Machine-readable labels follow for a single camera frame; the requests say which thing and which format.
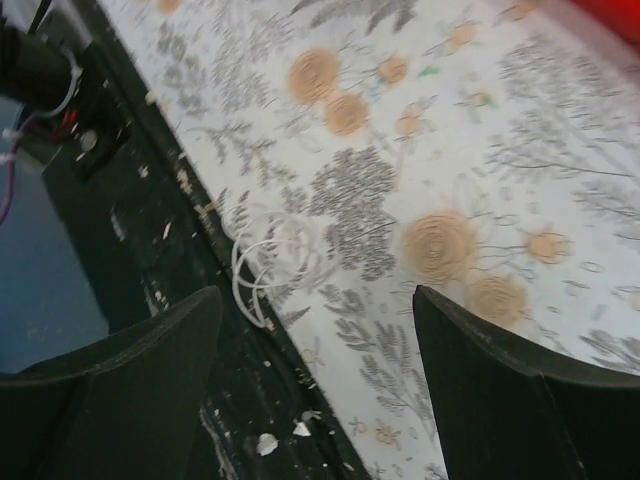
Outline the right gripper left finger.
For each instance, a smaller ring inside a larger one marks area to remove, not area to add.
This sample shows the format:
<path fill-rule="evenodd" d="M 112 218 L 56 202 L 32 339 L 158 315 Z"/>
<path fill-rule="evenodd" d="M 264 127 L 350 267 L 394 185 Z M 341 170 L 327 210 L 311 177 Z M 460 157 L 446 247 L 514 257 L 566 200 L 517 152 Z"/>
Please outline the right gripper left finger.
<path fill-rule="evenodd" d="M 103 340 L 1 377 L 4 479 L 181 479 L 223 301 L 205 287 Z"/>

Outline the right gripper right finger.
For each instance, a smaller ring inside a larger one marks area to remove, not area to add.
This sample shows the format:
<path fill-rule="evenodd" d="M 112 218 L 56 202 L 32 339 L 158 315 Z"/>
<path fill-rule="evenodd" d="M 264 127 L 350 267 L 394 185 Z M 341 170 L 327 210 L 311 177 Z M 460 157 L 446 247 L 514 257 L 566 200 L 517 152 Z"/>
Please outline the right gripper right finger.
<path fill-rule="evenodd" d="M 451 479 L 636 479 L 639 379 L 558 354 L 419 286 L 413 318 Z"/>

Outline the red double plastic bin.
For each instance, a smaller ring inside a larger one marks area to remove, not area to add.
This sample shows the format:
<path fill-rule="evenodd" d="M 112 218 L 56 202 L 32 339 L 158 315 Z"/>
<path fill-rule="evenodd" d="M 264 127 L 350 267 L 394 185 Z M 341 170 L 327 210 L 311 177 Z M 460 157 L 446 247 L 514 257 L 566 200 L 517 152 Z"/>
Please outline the red double plastic bin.
<path fill-rule="evenodd" d="M 634 48 L 639 48 L 639 0 L 573 0 L 577 6 L 593 16 Z"/>

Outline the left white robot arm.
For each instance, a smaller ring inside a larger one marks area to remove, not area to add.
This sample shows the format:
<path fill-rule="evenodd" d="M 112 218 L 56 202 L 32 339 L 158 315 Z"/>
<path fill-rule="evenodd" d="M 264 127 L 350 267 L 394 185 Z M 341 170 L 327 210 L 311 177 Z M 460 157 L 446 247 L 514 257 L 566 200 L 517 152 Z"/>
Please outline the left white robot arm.
<path fill-rule="evenodd" d="M 82 75 L 80 37 L 69 21 L 49 15 L 35 33 L 4 23 L 1 28 L 1 95 L 44 118 L 71 101 Z"/>

